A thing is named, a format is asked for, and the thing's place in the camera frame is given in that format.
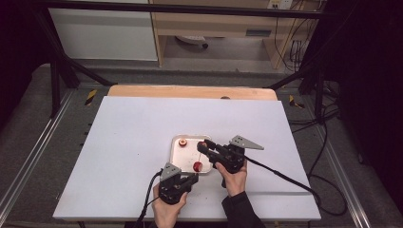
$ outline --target power outlet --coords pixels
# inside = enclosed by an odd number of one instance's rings
[[[267,9],[278,10],[280,4],[281,4],[281,0],[270,0],[269,5],[267,6]]]
[[[291,8],[292,3],[293,0],[281,0],[280,4],[278,5],[278,8],[280,10],[289,10]]]

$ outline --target white wall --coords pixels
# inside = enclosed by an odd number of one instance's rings
[[[98,0],[147,3],[146,0]],[[74,59],[157,61],[148,12],[49,9],[66,54]]]

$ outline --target human hand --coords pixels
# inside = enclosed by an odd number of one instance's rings
[[[245,191],[246,184],[246,160],[243,162],[243,167],[236,174],[228,173],[225,167],[216,162],[217,170],[221,173],[222,177],[225,179],[226,189],[228,191],[229,197],[234,197],[237,194]]]
[[[159,195],[159,186],[160,184],[158,183],[152,189],[154,199],[157,198]],[[181,209],[186,204],[186,197],[187,192],[183,193],[181,196],[181,200],[174,205],[169,205],[165,203],[162,199],[155,199],[152,202],[154,219],[158,228],[173,228],[175,226],[178,214],[181,212]]]

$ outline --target tray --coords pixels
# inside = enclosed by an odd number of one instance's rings
[[[180,146],[180,140],[186,140],[185,146]],[[196,173],[193,170],[195,162],[202,163],[202,170],[200,174],[208,173],[213,167],[213,164],[208,161],[208,158],[198,151],[198,142],[204,140],[211,140],[209,136],[205,135],[178,135],[172,139],[171,145],[171,158],[170,162],[175,166],[181,168],[184,173]]]

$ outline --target black horizontal bar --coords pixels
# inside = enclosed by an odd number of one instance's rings
[[[330,12],[298,11],[298,10],[285,10],[285,9],[246,9],[246,8],[187,6],[187,5],[111,3],[111,2],[62,1],[62,0],[36,0],[35,3],[46,8],[72,9],[72,10],[174,12],[174,13],[217,14],[217,15],[237,15],[237,16],[278,17],[278,18],[308,18],[308,19],[336,18],[336,14]]]

